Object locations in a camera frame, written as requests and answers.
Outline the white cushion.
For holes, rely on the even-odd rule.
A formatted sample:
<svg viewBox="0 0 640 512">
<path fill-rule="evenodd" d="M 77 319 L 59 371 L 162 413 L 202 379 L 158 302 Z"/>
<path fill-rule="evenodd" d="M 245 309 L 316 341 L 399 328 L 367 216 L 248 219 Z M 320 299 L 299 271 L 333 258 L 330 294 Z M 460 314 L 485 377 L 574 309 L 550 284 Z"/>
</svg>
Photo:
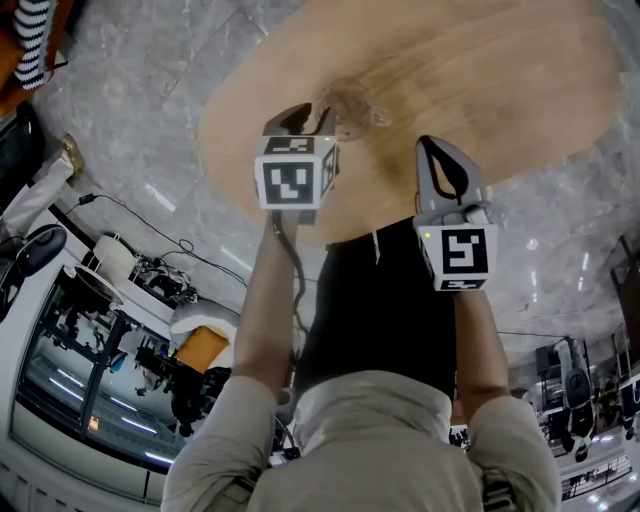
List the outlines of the white cushion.
<svg viewBox="0 0 640 512">
<path fill-rule="evenodd" d="M 171 345 L 182 347 L 189 336 L 200 327 L 206 327 L 234 344 L 240 315 L 231 309 L 210 300 L 200 299 L 195 303 L 178 306 L 171 317 L 169 333 Z"/>
</svg>

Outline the clear glass cup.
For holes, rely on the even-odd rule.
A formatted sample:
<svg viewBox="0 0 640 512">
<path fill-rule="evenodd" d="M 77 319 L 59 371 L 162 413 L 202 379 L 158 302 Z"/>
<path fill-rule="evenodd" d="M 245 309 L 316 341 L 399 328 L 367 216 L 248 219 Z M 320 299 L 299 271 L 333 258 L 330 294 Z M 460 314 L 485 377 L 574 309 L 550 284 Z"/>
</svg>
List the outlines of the clear glass cup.
<svg viewBox="0 0 640 512">
<path fill-rule="evenodd" d="M 340 142 L 363 138 L 372 128 L 386 128 L 392 124 L 390 114 L 375 106 L 369 90 L 357 77 L 334 80 L 319 94 L 316 117 L 326 109 L 335 114 L 336 136 Z"/>
</svg>

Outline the dark wooden shelf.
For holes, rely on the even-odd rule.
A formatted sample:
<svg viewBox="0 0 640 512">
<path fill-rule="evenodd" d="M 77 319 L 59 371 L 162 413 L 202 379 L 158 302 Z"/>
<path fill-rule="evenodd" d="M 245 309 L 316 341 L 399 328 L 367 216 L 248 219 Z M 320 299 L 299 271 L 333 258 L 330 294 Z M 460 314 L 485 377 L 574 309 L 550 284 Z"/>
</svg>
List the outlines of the dark wooden shelf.
<svg viewBox="0 0 640 512">
<path fill-rule="evenodd" d="M 610 271 L 616 291 L 630 348 L 640 355 L 640 253 L 631 249 L 626 237 L 621 235 L 618 244 L 624 252 L 622 267 Z"/>
</svg>

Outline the white cloth bag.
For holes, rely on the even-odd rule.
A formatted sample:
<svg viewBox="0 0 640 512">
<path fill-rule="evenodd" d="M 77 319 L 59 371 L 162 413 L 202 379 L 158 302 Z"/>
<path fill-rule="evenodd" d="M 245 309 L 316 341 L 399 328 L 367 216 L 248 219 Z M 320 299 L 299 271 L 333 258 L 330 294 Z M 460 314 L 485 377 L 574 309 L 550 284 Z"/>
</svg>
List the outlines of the white cloth bag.
<svg viewBox="0 0 640 512">
<path fill-rule="evenodd" d="M 25 235 L 37 217 L 60 196 L 67 181 L 74 175 L 70 158 L 61 152 L 43 166 L 44 174 L 21 193 L 0 216 L 2 233 Z"/>
</svg>

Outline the person's right forearm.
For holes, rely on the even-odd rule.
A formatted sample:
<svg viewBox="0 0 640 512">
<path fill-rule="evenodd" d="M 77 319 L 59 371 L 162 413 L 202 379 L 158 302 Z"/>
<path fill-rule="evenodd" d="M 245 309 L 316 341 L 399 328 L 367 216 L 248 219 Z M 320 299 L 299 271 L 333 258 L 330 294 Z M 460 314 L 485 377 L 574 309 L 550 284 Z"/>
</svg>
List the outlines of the person's right forearm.
<svg viewBox="0 0 640 512">
<path fill-rule="evenodd" d="M 467 423 L 487 402 L 509 394 L 508 363 L 482 291 L 454 297 L 457 387 Z"/>
</svg>

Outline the round wooden table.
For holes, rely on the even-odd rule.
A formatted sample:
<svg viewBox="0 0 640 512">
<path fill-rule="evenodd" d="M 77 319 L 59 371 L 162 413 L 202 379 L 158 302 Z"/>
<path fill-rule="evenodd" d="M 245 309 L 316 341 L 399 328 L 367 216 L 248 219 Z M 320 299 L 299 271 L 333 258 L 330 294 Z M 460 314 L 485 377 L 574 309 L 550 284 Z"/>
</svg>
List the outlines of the round wooden table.
<svg viewBox="0 0 640 512">
<path fill-rule="evenodd" d="M 307 0 L 209 98 L 199 150 L 217 188 L 254 217 L 265 123 L 354 79 L 389 126 L 341 145 L 311 245 L 410 216 L 415 143 L 451 142 L 495 184 L 588 149 L 621 96 L 597 0 Z"/>
</svg>

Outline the gold textured object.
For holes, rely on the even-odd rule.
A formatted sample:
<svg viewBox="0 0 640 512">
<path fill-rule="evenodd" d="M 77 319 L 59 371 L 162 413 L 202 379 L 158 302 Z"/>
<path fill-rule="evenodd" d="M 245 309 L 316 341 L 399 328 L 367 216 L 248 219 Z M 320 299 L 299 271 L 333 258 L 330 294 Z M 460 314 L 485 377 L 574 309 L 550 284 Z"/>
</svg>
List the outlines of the gold textured object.
<svg viewBox="0 0 640 512">
<path fill-rule="evenodd" d="M 71 134 L 67 133 L 62 137 L 61 145 L 63 152 L 66 154 L 66 157 L 71 164 L 73 172 L 75 174 L 82 173 L 85 168 L 85 160 L 75 138 Z"/>
</svg>

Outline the cream lamp shade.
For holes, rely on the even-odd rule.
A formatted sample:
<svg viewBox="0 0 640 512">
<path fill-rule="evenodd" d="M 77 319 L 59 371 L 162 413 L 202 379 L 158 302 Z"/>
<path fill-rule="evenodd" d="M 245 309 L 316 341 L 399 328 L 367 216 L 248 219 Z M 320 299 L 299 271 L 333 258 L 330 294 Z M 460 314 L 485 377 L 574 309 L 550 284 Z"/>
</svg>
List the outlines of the cream lamp shade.
<svg viewBox="0 0 640 512">
<path fill-rule="evenodd" d="M 134 254 L 121 242 L 118 234 L 102 235 L 93 248 L 99 267 L 131 272 L 135 267 Z"/>
</svg>

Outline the orange cushion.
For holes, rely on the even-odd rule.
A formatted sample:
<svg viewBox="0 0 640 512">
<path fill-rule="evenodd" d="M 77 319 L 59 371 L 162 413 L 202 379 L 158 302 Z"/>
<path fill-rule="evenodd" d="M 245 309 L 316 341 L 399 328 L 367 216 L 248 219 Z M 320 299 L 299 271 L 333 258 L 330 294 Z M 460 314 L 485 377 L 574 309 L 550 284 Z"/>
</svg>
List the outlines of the orange cushion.
<svg viewBox="0 0 640 512">
<path fill-rule="evenodd" d="M 175 359 L 200 374 L 208 370 L 232 366 L 230 335 L 220 327 L 195 329 L 175 353 Z"/>
</svg>

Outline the person's left forearm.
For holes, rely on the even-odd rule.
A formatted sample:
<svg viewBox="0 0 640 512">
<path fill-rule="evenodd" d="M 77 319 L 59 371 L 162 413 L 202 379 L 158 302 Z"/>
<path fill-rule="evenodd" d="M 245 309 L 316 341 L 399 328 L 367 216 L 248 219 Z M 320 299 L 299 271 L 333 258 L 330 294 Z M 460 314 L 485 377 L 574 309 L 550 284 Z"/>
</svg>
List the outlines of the person's left forearm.
<svg viewBox="0 0 640 512">
<path fill-rule="evenodd" d="M 284 387 L 293 350 L 295 266 L 278 235 L 295 243 L 298 214 L 285 212 L 280 230 L 267 218 L 233 348 L 233 376 L 252 378 L 273 395 Z"/>
</svg>

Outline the orange sofa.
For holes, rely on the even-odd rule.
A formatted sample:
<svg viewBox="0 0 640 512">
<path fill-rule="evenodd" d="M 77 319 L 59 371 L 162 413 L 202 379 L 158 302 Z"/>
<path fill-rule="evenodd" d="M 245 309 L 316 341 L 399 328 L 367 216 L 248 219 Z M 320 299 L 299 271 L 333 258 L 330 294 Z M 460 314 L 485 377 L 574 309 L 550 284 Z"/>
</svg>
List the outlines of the orange sofa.
<svg viewBox="0 0 640 512">
<path fill-rule="evenodd" d="M 55 0 L 55 14 L 46 58 L 46 63 L 52 66 L 51 78 L 56 69 L 66 64 L 60 56 L 60 51 L 66 33 L 65 26 L 74 3 L 75 0 Z M 24 54 L 13 27 L 13 16 L 17 6 L 18 0 L 0 0 L 0 118 L 11 114 L 19 104 L 29 100 L 35 91 L 51 80 L 50 78 L 46 84 L 33 91 L 26 91 L 14 75 L 16 66 Z"/>
</svg>

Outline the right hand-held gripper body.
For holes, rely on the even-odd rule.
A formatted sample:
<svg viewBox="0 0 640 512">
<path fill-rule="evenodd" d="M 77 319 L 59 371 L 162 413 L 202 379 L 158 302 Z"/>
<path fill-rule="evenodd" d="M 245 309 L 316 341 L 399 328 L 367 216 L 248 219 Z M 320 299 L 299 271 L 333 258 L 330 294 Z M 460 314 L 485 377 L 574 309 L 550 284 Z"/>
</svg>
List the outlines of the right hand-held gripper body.
<svg viewBox="0 0 640 512">
<path fill-rule="evenodd" d="M 489 221 L 487 202 L 423 213 L 413 226 L 436 291 L 478 291 L 494 275 L 498 226 Z"/>
</svg>

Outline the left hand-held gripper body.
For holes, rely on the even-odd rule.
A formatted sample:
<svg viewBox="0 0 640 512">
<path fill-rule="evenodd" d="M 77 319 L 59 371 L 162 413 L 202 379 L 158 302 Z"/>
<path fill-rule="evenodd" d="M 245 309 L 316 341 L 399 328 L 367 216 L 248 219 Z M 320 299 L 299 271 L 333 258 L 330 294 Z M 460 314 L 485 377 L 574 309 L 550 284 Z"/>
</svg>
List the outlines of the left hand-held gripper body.
<svg viewBox="0 0 640 512">
<path fill-rule="evenodd" d="M 338 174 L 335 136 L 270 135 L 260 139 L 254 181 L 260 207 L 298 211 L 312 226 Z"/>
</svg>

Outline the person's black trousers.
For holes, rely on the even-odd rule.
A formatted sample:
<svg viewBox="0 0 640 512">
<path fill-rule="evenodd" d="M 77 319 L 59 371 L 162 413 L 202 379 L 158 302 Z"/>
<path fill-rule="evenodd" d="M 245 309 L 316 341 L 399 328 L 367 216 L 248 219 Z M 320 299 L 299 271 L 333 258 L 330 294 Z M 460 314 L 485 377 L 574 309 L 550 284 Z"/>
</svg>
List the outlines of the person's black trousers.
<svg viewBox="0 0 640 512">
<path fill-rule="evenodd" d="M 329 245 L 295 389 L 371 370 L 454 395 L 453 296 L 435 291 L 411 219 Z"/>
</svg>

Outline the person's beige jacket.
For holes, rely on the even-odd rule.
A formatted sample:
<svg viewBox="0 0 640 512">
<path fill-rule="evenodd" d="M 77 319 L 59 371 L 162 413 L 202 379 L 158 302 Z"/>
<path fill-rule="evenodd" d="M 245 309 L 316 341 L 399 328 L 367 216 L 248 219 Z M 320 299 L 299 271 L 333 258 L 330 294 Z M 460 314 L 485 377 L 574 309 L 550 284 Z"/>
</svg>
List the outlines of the person's beige jacket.
<svg viewBox="0 0 640 512">
<path fill-rule="evenodd" d="M 449 442 L 449 398 L 406 377 L 365 371 L 307 391 L 298 459 L 269 466 L 276 400 L 234 376 L 167 475 L 162 512 L 221 512 L 245 484 L 246 512 L 559 512 L 560 477 L 531 406 L 482 405 L 471 445 Z"/>
</svg>

